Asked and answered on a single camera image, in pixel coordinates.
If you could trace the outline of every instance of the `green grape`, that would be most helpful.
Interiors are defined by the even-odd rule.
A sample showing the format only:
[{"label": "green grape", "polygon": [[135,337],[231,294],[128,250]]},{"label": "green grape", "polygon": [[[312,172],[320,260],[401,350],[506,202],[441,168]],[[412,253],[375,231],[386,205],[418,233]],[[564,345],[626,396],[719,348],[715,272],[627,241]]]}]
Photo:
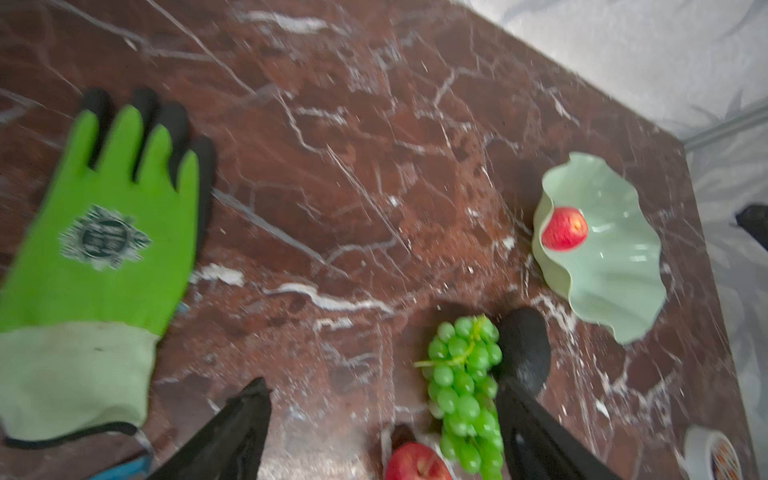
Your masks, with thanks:
[{"label": "green grape", "polygon": [[448,341],[448,353],[450,353],[451,357],[453,358],[464,355],[464,353],[467,351],[467,348],[469,348],[467,341],[462,338],[458,338],[457,336]]},{"label": "green grape", "polygon": [[480,404],[481,409],[488,410],[490,413],[496,413],[496,402],[486,394],[480,392],[475,395],[475,399]]},{"label": "green grape", "polygon": [[445,416],[445,412],[442,411],[440,405],[434,400],[429,400],[429,413],[432,413],[432,416],[438,420]]},{"label": "green grape", "polygon": [[453,385],[453,370],[447,365],[438,365],[432,372],[432,379],[440,386]]},{"label": "green grape", "polygon": [[469,374],[469,376],[472,377],[473,380],[475,380],[475,383],[479,382],[480,380],[488,376],[488,370],[476,369],[476,368],[472,368],[471,366],[467,367],[467,373]]},{"label": "green grape", "polygon": [[496,394],[498,393],[498,383],[496,383],[492,376],[487,376],[478,382],[477,389],[478,392],[482,392],[492,399],[495,399]]},{"label": "green grape", "polygon": [[463,316],[456,320],[454,324],[456,335],[468,339],[472,336],[472,329],[475,327],[475,322],[470,316]]},{"label": "green grape", "polygon": [[433,341],[429,343],[427,354],[429,355],[429,358],[433,360],[447,359],[448,346],[443,342],[441,342],[440,339],[436,337],[434,338]]},{"label": "green grape", "polygon": [[491,341],[493,343],[498,342],[498,327],[496,325],[493,326],[493,334],[491,334]]},{"label": "green grape", "polygon": [[442,387],[437,393],[435,399],[443,412],[453,413],[456,411],[456,403],[458,402],[458,395],[456,391],[449,386]]},{"label": "green grape", "polygon": [[459,437],[467,436],[467,422],[462,420],[462,418],[455,413],[449,413],[446,415],[443,422],[445,423],[445,427],[448,429],[448,431],[453,435]]},{"label": "green grape", "polygon": [[429,394],[429,398],[432,400],[437,400],[437,394],[440,392],[441,388],[442,387],[437,383],[430,382],[429,387],[427,387],[427,394]]},{"label": "green grape", "polygon": [[493,329],[495,328],[493,322],[485,315],[480,315],[475,320],[480,325],[480,338],[486,342],[494,342]]},{"label": "green grape", "polygon": [[471,395],[462,395],[456,402],[456,412],[466,421],[471,422],[480,415],[480,404]]},{"label": "green grape", "polygon": [[471,395],[475,392],[475,380],[467,372],[458,372],[453,377],[453,389],[459,395]]},{"label": "green grape", "polygon": [[458,460],[462,464],[462,468],[469,474],[475,474],[480,472],[480,452],[471,443],[465,443],[461,445],[458,450]]},{"label": "green grape", "polygon": [[500,452],[504,451],[504,439],[502,438],[502,433],[500,431],[496,431],[496,433],[487,439],[490,443],[494,445]]},{"label": "green grape", "polygon": [[480,476],[482,477],[482,480],[502,480],[504,478],[501,467],[492,468],[485,463],[480,465]]},{"label": "green grape", "polygon": [[486,349],[488,350],[488,362],[492,366],[497,366],[499,363],[502,362],[502,349],[495,343],[489,343],[486,346]]},{"label": "green grape", "polygon": [[475,346],[472,353],[469,354],[469,358],[467,358],[467,365],[473,369],[487,370],[491,365],[488,361],[488,350],[484,346],[481,346],[481,348]]},{"label": "green grape", "polygon": [[448,460],[456,460],[458,457],[458,446],[461,445],[461,439],[452,433],[443,429],[440,438],[440,452]]},{"label": "green grape", "polygon": [[437,337],[445,343],[448,343],[455,333],[453,325],[448,322],[443,322],[437,327]]},{"label": "green grape", "polygon": [[488,410],[482,410],[478,418],[472,422],[475,431],[484,439],[490,439],[496,436],[498,432],[498,420]]},{"label": "green grape", "polygon": [[501,451],[496,448],[496,445],[483,441],[480,442],[478,450],[480,451],[480,459],[484,466],[493,468],[494,470],[502,469],[502,465],[504,465],[504,457],[502,456]]}]

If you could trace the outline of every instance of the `glove cuff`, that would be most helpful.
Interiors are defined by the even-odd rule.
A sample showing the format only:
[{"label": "glove cuff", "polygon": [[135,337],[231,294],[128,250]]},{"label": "glove cuff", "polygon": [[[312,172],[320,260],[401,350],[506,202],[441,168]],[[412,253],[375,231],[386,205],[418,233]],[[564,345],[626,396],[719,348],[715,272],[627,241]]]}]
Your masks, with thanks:
[{"label": "glove cuff", "polygon": [[46,442],[110,423],[141,426],[159,337],[121,322],[67,322],[0,334],[0,420]]}]

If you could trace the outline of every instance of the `glove logo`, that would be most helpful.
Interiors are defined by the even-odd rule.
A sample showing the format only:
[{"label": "glove logo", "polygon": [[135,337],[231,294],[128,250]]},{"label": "glove logo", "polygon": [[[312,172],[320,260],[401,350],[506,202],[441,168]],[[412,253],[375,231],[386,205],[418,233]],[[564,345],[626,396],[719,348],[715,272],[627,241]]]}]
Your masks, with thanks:
[{"label": "glove logo", "polygon": [[96,270],[109,266],[119,269],[124,260],[141,260],[138,251],[149,247],[152,240],[133,226],[133,217],[123,217],[98,205],[61,234],[61,255],[82,263],[91,264]]}]

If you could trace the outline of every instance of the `tape roll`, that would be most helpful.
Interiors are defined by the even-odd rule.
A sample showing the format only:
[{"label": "tape roll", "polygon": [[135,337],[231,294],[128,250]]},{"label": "tape roll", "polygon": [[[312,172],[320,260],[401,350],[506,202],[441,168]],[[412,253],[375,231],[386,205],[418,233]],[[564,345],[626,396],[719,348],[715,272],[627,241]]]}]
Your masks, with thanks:
[{"label": "tape roll", "polygon": [[699,425],[685,432],[685,466],[690,480],[743,480],[730,440],[720,431]]}]

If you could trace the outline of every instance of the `grape stem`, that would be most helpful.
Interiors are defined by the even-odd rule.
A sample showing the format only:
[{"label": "grape stem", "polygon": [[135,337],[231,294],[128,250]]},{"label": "grape stem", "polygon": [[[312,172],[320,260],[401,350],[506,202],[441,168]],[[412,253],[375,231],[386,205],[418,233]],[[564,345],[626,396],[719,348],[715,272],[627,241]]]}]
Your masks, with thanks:
[{"label": "grape stem", "polygon": [[480,322],[478,321],[472,323],[472,334],[469,336],[469,346],[463,354],[450,360],[422,360],[420,362],[414,362],[413,366],[417,369],[438,365],[463,366],[467,361],[467,358],[472,354],[472,350],[475,349],[476,340],[480,340]]}]

